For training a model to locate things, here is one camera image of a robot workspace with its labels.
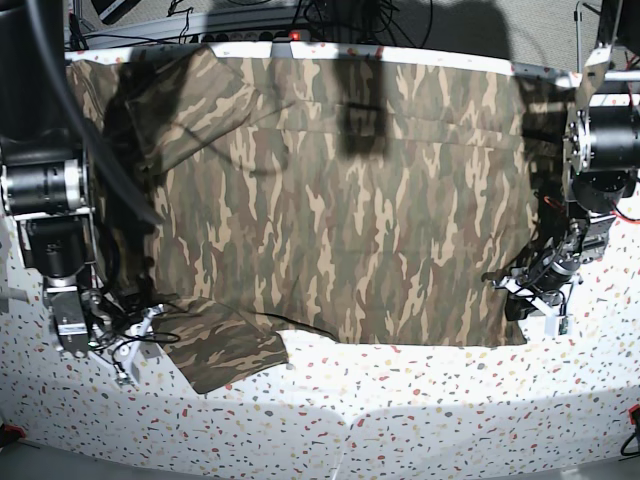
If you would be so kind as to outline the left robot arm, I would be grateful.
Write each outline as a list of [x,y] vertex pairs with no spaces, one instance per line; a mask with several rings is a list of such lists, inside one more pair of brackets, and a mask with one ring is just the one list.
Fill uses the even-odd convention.
[[532,112],[525,131],[530,182],[538,204],[534,234],[503,270],[486,275],[508,293],[508,321],[544,318],[551,335],[565,335],[579,270],[601,259],[619,207],[639,184],[639,62],[616,69],[617,48],[639,53],[639,4],[604,1],[596,8],[592,53],[580,61],[578,85],[553,94],[557,113]]

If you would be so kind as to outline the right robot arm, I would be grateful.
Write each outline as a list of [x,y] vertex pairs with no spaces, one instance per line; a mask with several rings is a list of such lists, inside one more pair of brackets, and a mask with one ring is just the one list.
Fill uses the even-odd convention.
[[162,307],[112,295],[120,257],[99,220],[99,174],[146,223],[159,218],[84,116],[65,76],[57,1],[1,5],[1,206],[13,220],[23,265],[43,279],[54,347],[87,357],[120,386],[137,386],[140,347],[156,341]]

